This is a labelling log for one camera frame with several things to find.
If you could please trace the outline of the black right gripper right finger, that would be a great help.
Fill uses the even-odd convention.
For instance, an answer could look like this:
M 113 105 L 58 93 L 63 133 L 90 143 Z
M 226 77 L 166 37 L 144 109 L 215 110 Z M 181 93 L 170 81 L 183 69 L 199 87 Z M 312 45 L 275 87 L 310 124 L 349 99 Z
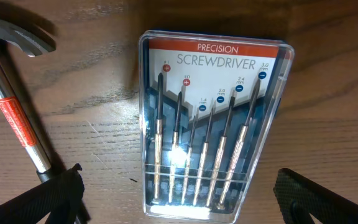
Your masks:
M 273 192 L 286 224 L 358 223 L 358 204 L 288 168 L 278 171 Z

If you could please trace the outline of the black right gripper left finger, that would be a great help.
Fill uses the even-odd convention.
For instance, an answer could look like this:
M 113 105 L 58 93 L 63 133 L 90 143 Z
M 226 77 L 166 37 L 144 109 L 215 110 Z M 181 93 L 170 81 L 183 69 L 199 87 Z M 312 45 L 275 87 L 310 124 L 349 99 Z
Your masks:
M 0 224 L 74 223 L 85 186 L 79 163 L 60 175 L 0 205 Z

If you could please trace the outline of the precision screwdriver set case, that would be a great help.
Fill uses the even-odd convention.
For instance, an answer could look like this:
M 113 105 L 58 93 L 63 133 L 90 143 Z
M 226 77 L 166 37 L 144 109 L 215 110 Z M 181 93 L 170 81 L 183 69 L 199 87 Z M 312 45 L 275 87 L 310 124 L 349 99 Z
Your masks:
M 140 37 L 147 215 L 237 221 L 294 57 L 281 40 L 167 30 Z

